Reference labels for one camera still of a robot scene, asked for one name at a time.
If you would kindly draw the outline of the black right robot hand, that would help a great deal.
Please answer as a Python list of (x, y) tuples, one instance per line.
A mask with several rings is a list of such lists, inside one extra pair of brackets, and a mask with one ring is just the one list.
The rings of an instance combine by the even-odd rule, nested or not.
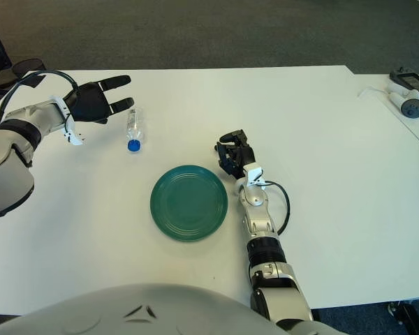
[(247, 136), (242, 129), (221, 136), (214, 150), (219, 155), (219, 167), (236, 179), (245, 177), (245, 165), (256, 162), (253, 149), (247, 143)]

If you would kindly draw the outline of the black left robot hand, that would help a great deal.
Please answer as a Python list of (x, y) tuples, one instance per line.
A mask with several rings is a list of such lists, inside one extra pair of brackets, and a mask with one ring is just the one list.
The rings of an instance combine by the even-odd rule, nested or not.
[(80, 85), (76, 90), (70, 91), (64, 97), (64, 102), (74, 121), (106, 124), (110, 116), (132, 107), (134, 99), (128, 97), (109, 103), (104, 92), (122, 87), (130, 82), (129, 75), (118, 75), (98, 82), (88, 82)]

